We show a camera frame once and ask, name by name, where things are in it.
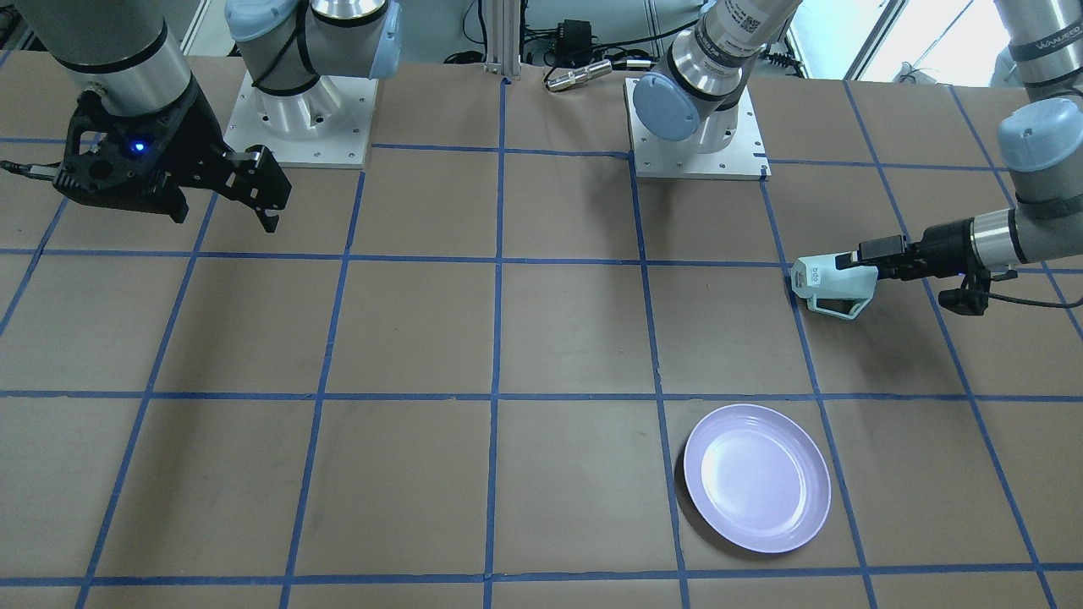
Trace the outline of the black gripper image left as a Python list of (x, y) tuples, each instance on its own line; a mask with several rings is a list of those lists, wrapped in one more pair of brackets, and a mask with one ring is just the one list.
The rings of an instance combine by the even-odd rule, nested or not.
[(273, 151), (243, 155), (225, 144), (195, 77), (164, 109), (123, 117), (105, 108), (104, 85), (86, 85), (71, 115), (52, 184), (84, 206), (168, 216), (184, 222), (183, 187), (216, 190), (255, 211), (275, 233), (293, 185)]

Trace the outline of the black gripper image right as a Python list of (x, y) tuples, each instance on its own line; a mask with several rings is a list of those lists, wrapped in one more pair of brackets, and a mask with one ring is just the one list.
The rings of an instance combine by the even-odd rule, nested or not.
[(837, 270), (875, 267), (880, 280), (916, 281), (962, 277), (960, 288), (937, 294), (937, 303), (956, 315), (982, 316), (989, 307), (992, 275), (973, 243), (973, 221), (926, 228), (921, 239), (904, 235), (867, 239), (858, 251), (835, 255)]

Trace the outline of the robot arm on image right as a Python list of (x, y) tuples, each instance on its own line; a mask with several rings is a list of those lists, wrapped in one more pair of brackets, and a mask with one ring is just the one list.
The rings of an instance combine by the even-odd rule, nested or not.
[[(691, 141), (712, 120), (734, 127), (751, 59), (799, 7), (709, 1), (631, 86), (630, 118), (669, 145)], [(1015, 265), (1080, 254), (1080, 3), (999, 1), (997, 11), (1030, 99), (999, 124), (1013, 207), (926, 228), (916, 242), (896, 235), (851, 252), (797, 259), (790, 288), (808, 310), (852, 320), (882, 280), (960, 277), (960, 288), (941, 291), (937, 303), (956, 315), (982, 315), (995, 298), (992, 284), (1012, 278)]]

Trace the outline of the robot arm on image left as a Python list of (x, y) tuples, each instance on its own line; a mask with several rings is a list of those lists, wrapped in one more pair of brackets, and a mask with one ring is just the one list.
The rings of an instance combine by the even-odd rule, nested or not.
[[(91, 108), (77, 109), (71, 118), (66, 161), (4, 161), (4, 169), (19, 176), (42, 178), (58, 193), (84, 206), (117, 211), (164, 213), (183, 223), (187, 204), (179, 187), (214, 190), (222, 198), (247, 205), (268, 233), (278, 226), (274, 213), (285, 208), (291, 184), (283, 173), (289, 168), (328, 168), (362, 170), (363, 153), (371, 144), (371, 115), (377, 96), (377, 81), (383, 72), (395, 65), (383, 65), (383, 59), (397, 59), (396, 35), (399, 5), (394, 1), (376, 1), (365, 8), (360, 17), (348, 17), (341, 25), (360, 20), (362, 34), (371, 30), (375, 42), (363, 42), (360, 50), (348, 51), (347, 72), (309, 73), (311, 85), (302, 85), (297, 100), (317, 93), (317, 85), (330, 86), (330, 109), (312, 111), (311, 120), (293, 131), (279, 129), (272, 111), (268, 127), (255, 127), (258, 101), (293, 100), (266, 96), (255, 85), (242, 85), (239, 100), (227, 128), (220, 129), (213, 109), (204, 98), (200, 85), (192, 74), (186, 59), (170, 33), (167, 20), (155, 12), (151, 1), (13, 1), (24, 20), (44, 35), (44, 43), (58, 65), (77, 86), (84, 86)], [(567, 158), (612, 157), (630, 161), (632, 174), (640, 177), (726, 178), (731, 180), (766, 181), (770, 177), (769, 161), (808, 167), (871, 168), (871, 161), (819, 161), (819, 159), (769, 159), (761, 142), (754, 134), (736, 130), (728, 150), (713, 151), (721, 158), (707, 158), (703, 153), (689, 161), (660, 161), (660, 151), (648, 151), (660, 144), (662, 151), (674, 150), (682, 142), (657, 141), (647, 132), (637, 116), (632, 92), (645, 85), (648, 73), (637, 73), (626, 80), (629, 127), (635, 150), (557, 151), (507, 150), (507, 147), (428, 146), (414, 144), (378, 144), (377, 150), (440, 151), (440, 153), (485, 153)], [(93, 150), (79, 154), (84, 143), (81, 134), (96, 132), (104, 140)], [(47, 248), (47, 255), (70, 257), (198, 257), (203, 259), (252, 260), (367, 260), (391, 262), (469, 263), (495, 265), (510, 261), (516, 265), (632, 265), (618, 258), (545, 258), (545, 257), (438, 257), (438, 255), (379, 255), (329, 252), (260, 252), (211, 251), (182, 254), (172, 250), (89, 250), (89, 248)]]

